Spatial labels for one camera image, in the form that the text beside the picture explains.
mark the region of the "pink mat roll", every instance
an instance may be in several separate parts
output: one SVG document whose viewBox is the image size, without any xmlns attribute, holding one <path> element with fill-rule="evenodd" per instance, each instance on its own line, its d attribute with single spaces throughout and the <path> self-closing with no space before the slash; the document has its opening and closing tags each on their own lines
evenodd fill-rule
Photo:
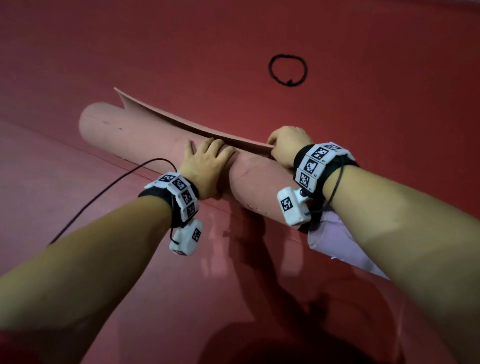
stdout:
<svg viewBox="0 0 480 364">
<path fill-rule="evenodd" d="M 296 184 L 288 170 L 266 158 L 271 146 L 202 127 L 117 92 L 125 109 L 99 102 L 82 112 L 79 129 L 85 141 L 133 163 L 166 158 L 178 168 L 188 139 L 197 147 L 206 137 L 221 138 L 238 151 L 220 177 L 222 198 L 233 197 L 249 210 L 285 224 L 276 194 Z M 147 167 L 161 174 L 172 170 L 163 161 Z"/>
</svg>

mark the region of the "person's left arm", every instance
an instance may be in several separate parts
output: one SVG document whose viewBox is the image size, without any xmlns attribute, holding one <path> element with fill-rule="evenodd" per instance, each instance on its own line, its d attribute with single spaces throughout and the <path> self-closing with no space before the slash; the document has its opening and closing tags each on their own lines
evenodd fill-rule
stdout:
<svg viewBox="0 0 480 364">
<path fill-rule="evenodd" d="M 200 199 L 216 195 L 235 149 L 208 139 L 189 142 L 179 173 Z M 167 202 L 143 196 L 50 245 L 0 277 L 0 331 L 31 347 L 45 363 L 78 363 L 106 319 L 142 275 L 170 229 Z"/>
</svg>

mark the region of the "purple fabric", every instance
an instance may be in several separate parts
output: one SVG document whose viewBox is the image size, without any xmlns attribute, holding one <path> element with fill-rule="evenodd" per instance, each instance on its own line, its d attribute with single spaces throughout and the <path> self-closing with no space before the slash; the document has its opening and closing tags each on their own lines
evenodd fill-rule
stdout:
<svg viewBox="0 0 480 364">
<path fill-rule="evenodd" d="M 308 245 L 320 253 L 388 279 L 355 242 L 334 211 L 324 212 L 319 223 L 312 223 L 308 232 Z"/>
</svg>

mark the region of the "black hair tie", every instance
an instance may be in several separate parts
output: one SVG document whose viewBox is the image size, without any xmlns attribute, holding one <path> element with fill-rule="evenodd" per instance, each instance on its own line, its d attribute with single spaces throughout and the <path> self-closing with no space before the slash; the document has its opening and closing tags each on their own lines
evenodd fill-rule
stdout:
<svg viewBox="0 0 480 364">
<path fill-rule="evenodd" d="M 293 82 L 291 79 L 288 80 L 288 82 L 283 82 L 283 81 L 280 81 L 278 79 L 277 76 L 275 76 L 275 74 L 273 73 L 273 70 L 272 70 L 272 66 L 273 66 L 273 63 L 279 59 L 279 58 L 291 58 L 293 60 L 298 60 L 302 63 L 303 65 L 303 76 L 302 78 L 297 81 L 297 82 Z M 275 81 L 277 81 L 279 84 L 283 85 L 283 86 L 287 86 L 287 87 L 294 87 L 294 86 L 298 86 L 298 85 L 301 85 L 303 83 L 303 81 L 305 81 L 305 79 L 307 78 L 307 73 L 308 73 L 308 67 L 307 67 L 307 63 L 303 60 L 302 57 L 299 57 L 299 56 L 293 56 L 291 54 L 277 54 L 276 56 L 274 56 L 271 60 L 270 60 L 270 63 L 268 64 L 268 71 L 270 72 L 270 76 L 273 77 L 273 79 Z"/>
</svg>

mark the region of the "person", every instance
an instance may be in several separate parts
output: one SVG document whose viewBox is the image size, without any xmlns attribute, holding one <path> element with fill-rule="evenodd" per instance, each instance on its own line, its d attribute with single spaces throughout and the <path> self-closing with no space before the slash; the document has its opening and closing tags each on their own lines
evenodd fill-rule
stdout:
<svg viewBox="0 0 480 364">
<path fill-rule="evenodd" d="M 274 145 L 272 156 L 291 168 L 312 140 L 302 129 L 287 126 L 274 131 L 268 143 Z M 208 139 L 196 153 L 190 142 L 185 147 L 179 173 L 196 186 L 201 200 L 217 194 L 218 177 L 235 152 L 231 146 L 220 150 L 222 145 Z M 325 199 L 339 173 L 335 170 L 324 183 Z M 344 167 L 332 206 L 373 262 L 429 315 L 456 358 L 479 363 L 480 221 L 353 165 Z M 4 358 L 9 355 L 5 342 L 18 340 L 35 353 L 37 363 L 80 362 L 171 221 L 165 200 L 139 197 L 3 275 Z"/>
</svg>

